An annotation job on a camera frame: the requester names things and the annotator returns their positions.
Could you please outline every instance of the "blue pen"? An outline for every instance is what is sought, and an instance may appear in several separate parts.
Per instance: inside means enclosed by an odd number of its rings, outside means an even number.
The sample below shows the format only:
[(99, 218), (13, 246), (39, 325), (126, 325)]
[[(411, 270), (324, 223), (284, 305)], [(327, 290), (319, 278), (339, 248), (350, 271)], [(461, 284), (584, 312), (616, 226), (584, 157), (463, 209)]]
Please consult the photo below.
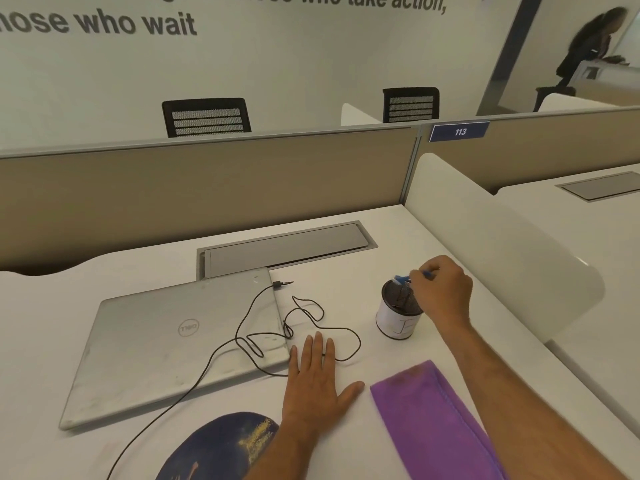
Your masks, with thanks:
[[(428, 271), (423, 271), (422, 274), (428, 280), (432, 280), (433, 279), (433, 275)], [(398, 285), (404, 285), (405, 283), (411, 283), (411, 278), (409, 276), (398, 276), (396, 274), (396, 277), (394, 278), (394, 283), (396, 283)]]

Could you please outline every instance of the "office chair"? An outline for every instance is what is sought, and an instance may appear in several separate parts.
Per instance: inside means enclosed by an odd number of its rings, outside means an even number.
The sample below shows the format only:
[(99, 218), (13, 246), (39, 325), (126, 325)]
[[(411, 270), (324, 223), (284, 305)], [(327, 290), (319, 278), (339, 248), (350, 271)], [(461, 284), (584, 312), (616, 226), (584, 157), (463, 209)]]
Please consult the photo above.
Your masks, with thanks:
[(575, 88), (572, 88), (570, 86), (565, 86), (565, 87), (552, 86), (548, 88), (536, 88), (536, 91), (538, 92), (538, 97), (536, 99), (536, 106), (533, 108), (533, 112), (538, 112), (540, 110), (540, 106), (542, 106), (542, 102), (545, 100), (545, 98), (549, 94), (562, 94), (565, 96), (574, 96), (574, 97), (576, 94)]
[(385, 95), (383, 123), (437, 120), (440, 117), (438, 88), (392, 88), (382, 89), (382, 92)]
[(164, 101), (162, 111), (169, 138), (251, 132), (243, 98)]

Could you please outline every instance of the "laptop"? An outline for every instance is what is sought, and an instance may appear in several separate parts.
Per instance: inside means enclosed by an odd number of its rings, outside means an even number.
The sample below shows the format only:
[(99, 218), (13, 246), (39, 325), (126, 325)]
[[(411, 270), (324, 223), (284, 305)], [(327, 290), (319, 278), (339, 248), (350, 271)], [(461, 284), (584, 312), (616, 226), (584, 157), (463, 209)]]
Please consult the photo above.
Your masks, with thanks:
[[(264, 267), (101, 302), (60, 429), (177, 399), (195, 384), (213, 350), (234, 337), (253, 298), (270, 284)], [(283, 333), (273, 289), (256, 299), (239, 335), (266, 331)], [(289, 360), (284, 338), (254, 340), (265, 355), (253, 355), (261, 368)], [(214, 356), (198, 388), (253, 371), (232, 342)]]

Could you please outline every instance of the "purple towel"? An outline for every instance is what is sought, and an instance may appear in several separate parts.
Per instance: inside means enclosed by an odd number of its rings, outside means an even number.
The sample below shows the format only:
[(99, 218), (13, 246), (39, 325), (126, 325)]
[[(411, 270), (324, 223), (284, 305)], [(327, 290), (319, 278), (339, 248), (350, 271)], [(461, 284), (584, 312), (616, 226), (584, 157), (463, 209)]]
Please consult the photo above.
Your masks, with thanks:
[(371, 386), (412, 480), (505, 480), (491, 441), (432, 361)]

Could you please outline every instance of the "left hand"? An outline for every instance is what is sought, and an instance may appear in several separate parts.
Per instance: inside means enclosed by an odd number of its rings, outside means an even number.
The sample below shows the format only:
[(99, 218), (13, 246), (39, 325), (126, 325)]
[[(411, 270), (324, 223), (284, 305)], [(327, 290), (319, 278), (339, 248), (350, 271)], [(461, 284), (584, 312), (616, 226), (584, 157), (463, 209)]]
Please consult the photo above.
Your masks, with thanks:
[(298, 350), (291, 348), (289, 380), (284, 393), (282, 424), (302, 431), (317, 441), (346, 414), (364, 390), (364, 382), (354, 382), (340, 395), (335, 390), (335, 345), (326, 341), (323, 363), (323, 337), (307, 337), (298, 368)]

